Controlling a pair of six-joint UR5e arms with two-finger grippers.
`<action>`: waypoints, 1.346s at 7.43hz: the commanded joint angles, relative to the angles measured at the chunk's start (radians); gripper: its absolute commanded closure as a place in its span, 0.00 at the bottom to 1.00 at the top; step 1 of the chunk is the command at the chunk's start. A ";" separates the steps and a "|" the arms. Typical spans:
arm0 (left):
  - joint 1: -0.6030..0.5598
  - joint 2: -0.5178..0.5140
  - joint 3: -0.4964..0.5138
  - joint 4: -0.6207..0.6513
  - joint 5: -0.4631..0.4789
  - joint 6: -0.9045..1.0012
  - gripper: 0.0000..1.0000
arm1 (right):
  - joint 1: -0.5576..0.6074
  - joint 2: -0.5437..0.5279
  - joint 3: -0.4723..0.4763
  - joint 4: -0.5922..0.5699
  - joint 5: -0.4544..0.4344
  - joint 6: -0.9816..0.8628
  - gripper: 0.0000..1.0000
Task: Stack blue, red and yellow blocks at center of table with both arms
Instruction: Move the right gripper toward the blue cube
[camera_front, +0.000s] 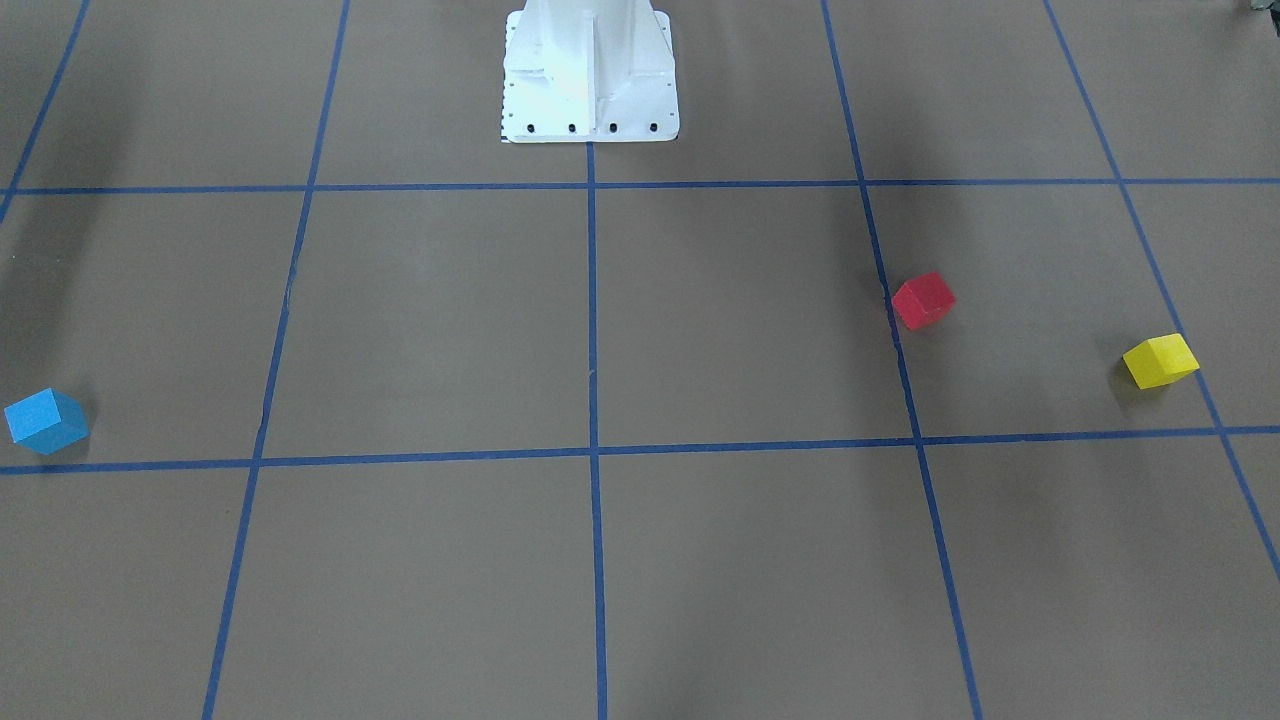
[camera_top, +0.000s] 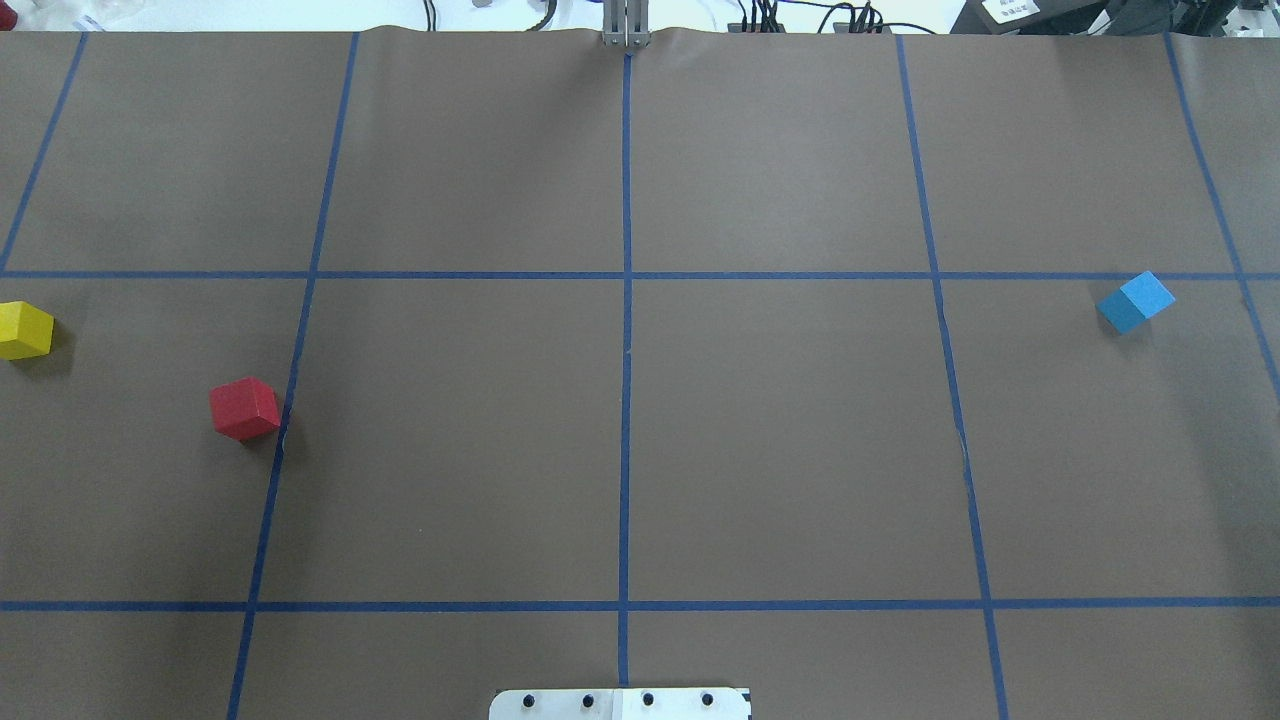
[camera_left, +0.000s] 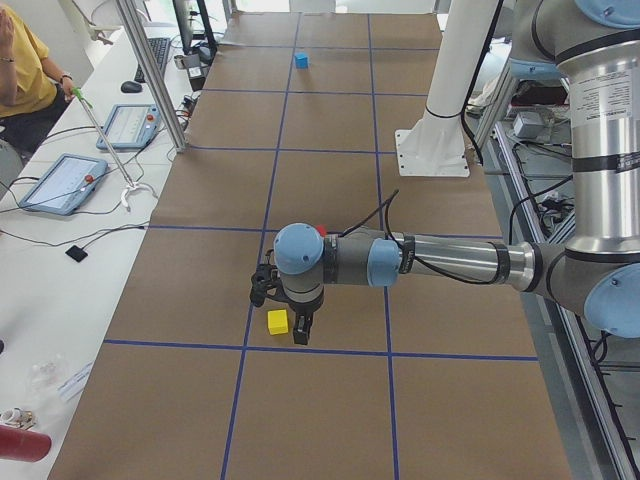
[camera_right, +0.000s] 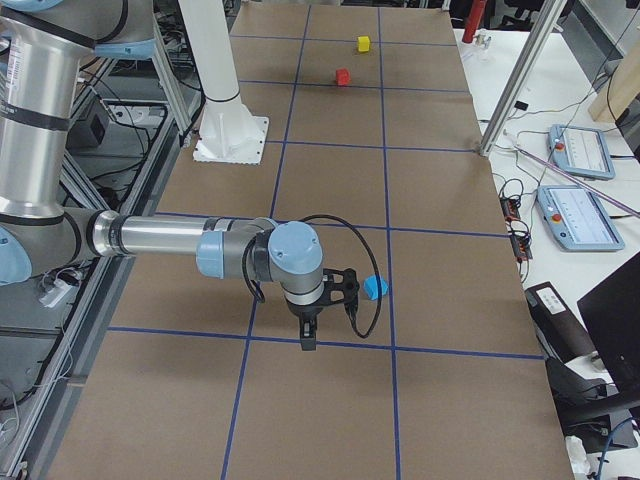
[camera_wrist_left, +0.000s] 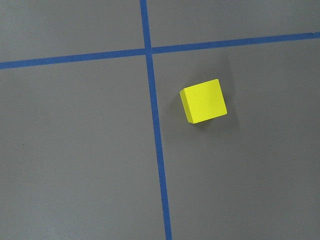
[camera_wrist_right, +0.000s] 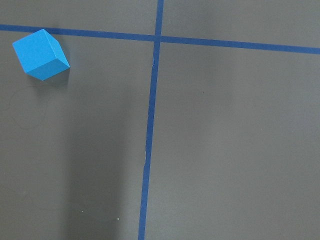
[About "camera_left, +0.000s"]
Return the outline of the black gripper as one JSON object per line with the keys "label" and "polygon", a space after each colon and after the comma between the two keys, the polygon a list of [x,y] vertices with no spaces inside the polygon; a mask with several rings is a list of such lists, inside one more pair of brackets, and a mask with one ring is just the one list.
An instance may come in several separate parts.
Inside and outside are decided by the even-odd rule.
{"label": "black gripper", "polygon": [[294,343],[296,345],[307,345],[310,339],[314,313],[324,303],[324,287],[317,285],[309,291],[296,292],[287,288],[281,282],[279,298],[274,302],[285,303],[296,313],[292,329]]}

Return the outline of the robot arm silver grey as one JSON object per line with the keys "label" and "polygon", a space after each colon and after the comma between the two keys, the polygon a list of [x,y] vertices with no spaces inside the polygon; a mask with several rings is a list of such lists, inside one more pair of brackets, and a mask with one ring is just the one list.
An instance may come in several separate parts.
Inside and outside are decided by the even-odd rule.
{"label": "robot arm silver grey", "polygon": [[509,284],[613,335],[639,334],[639,5],[519,1],[515,64],[569,82],[575,231],[563,245],[447,240],[367,228],[322,235],[295,223],[252,278],[251,301],[288,304],[306,344],[328,284],[385,287],[402,274]]}

